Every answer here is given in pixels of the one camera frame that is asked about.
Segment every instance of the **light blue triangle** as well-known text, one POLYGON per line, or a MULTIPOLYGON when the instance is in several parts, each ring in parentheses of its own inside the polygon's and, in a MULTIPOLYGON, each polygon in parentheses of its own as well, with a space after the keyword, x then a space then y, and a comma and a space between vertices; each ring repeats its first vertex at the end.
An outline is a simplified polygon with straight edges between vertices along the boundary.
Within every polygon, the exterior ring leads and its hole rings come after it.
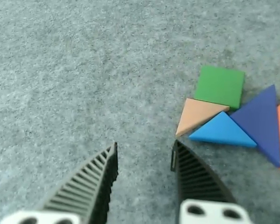
POLYGON ((256 143, 225 113, 221 112, 189 138, 195 141, 206 141, 245 147, 256 147, 256 143))

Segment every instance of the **carpet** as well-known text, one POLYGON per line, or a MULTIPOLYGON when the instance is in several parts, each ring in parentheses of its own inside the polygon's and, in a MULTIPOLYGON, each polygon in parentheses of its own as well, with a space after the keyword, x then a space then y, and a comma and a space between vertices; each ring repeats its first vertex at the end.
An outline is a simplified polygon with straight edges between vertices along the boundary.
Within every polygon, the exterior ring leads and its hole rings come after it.
MULTIPOLYGON (((107 223, 174 223, 170 150, 206 64, 246 72, 242 103, 271 84, 280 102, 280 1, 1 0, 0 220, 117 141, 107 223)), ((180 140, 255 224, 280 224, 262 154, 180 140)))

